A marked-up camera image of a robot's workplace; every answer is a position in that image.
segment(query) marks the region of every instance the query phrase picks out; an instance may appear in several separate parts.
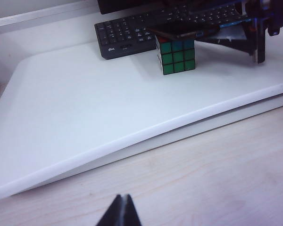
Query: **black phone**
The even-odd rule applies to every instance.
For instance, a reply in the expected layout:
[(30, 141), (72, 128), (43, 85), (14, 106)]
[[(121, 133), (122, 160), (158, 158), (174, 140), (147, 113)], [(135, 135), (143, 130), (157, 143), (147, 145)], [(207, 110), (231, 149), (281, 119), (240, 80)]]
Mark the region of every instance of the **black phone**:
[(146, 28), (148, 31), (161, 37), (183, 41), (187, 39), (200, 39), (214, 35), (220, 31), (219, 25), (176, 21)]

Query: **green cube face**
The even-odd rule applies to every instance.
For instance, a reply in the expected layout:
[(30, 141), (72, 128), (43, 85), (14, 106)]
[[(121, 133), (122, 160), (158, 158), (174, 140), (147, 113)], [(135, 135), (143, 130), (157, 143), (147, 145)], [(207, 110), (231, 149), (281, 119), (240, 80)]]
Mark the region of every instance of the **green cube face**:
[(168, 64), (173, 63), (172, 53), (161, 55), (161, 59), (162, 59), (162, 64), (163, 65), (168, 65)]
[(185, 71), (195, 69), (195, 60), (187, 60), (184, 62)]
[(183, 51), (173, 53), (174, 63), (183, 61)]
[(182, 41), (173, 41), (172, 42), (172, 51), (181, 51), (183, 49), (183, 42)]
[(179, 62), (174, 64), (174, 72), (183, 72), (184, 71), (184, 65), (183, 62)]
[(163, 65), (163, 73), (164, 75), (173, 74), (174, 73), (173, 64)]
[(171, 43), (170, 42), (165, 42), (160, 44), (160, 52), (162, 54), (164, 53), (171, 53)]
[(156, 47), (164, 75), (195, 69), (194, 40), (172, 41), (157, 36)]
[(190, 49), (184, 52), (184, 60), (193, 60), (195, 59), (195, 50)]
[(194, 40), (187, 40), (183, 42), (183, 48), (184, 49), (191, 49), (191, 48), (195, 48), (194, 46)]

